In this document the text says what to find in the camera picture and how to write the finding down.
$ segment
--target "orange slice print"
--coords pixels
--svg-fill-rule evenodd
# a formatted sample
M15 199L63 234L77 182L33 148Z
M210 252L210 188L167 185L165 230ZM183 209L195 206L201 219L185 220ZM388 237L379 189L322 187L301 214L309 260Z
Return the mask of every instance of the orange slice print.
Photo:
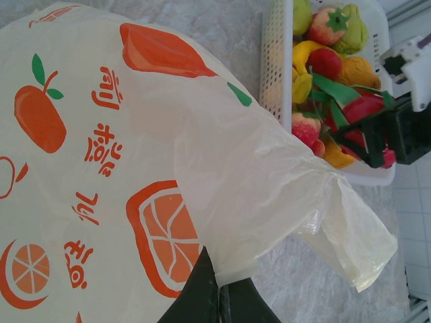
M120 26L123 59L135 71L183 77L217 76L184 40L161 30L135 24Z
M178 297L201 246L176 181L153 183L126 205L139 257L154 289Z
M49 279L49 261L45 251L36 244L21 247L13 257L12 277L7 278L6 263L13 241L0 258L0 293L13 307L28 310L42 303L47 296L35 299L35 296L45 288ZM15 285L21 292L28 294L31 300L19 298L13 291Z
M49 261L45 251L36 244L18 250L12 263L13 281L27 294L40 292L48 283Z

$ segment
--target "black object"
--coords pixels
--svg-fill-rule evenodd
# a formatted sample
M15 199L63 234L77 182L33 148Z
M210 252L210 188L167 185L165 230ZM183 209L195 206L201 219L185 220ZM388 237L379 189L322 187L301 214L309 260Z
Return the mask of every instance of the black object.
M158 323L219 323L218 286L206 248L183 291Z
M222 287L220 314L222 323L281 323L251 279Z
M206 248L183 291L158 323L281 323L263 301L251 279L218 286Z
M365 147L345 137L351 131L363 132ZM386 148L395 152L397 163L412 164L431 151L431 104L422 112L414 112L411 96L401 96L392 106L341 127L334 139L372 168L385 164Z

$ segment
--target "green strawberry leaves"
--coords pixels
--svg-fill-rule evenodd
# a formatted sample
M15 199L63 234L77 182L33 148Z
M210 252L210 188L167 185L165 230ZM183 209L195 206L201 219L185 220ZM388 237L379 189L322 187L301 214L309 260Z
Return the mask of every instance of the green strawberry leaves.
M341 11L341 8L337 8L334 12L329 12L328 16L329 20L326 26L330 27L334 32L347 30L347 22L350 17L346 17Z

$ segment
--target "green toy fruit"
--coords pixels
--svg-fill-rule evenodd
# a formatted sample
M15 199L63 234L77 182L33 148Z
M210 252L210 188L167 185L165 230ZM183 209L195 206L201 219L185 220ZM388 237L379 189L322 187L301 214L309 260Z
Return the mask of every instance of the green toy fruit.
M312 20L310 0L294 0L294 35L305 34Z
M342 12L344 15L350 17L349 27L344 36L332 48L340 54L353 55L360 52L368 42L368 28L360 17L357 5L346 5Z

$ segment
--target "white tiled floor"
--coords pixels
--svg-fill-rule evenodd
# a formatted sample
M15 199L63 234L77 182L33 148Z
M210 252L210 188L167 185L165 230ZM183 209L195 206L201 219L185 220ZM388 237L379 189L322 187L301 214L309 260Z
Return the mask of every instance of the white tiled floor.
M412 294L431 298L431 158L397 165L393 182L399 237Z
M431 240L431 214L424 214L425 234Z
M397 215L400 238L425 241L424 218L421 213L398 212Z
M419 186L431 188L431 169L430 169L430 158L419 159L416 162L416 168L418 170Z
M431 291L431 283L428 268L406 264L407 282L411 291L428 294Z
M407 165L397 165L397 176L393 181L393 185L394 187L417 188L416 169Z
M431 213L431 188L421 188L420 196L424 213Z
M398 212L422 212L419 188L400 188L394 191L394 195Z
M401 249L403 250L404 261L406 264L414 264L428 267L428 252L425 241L402 240Z

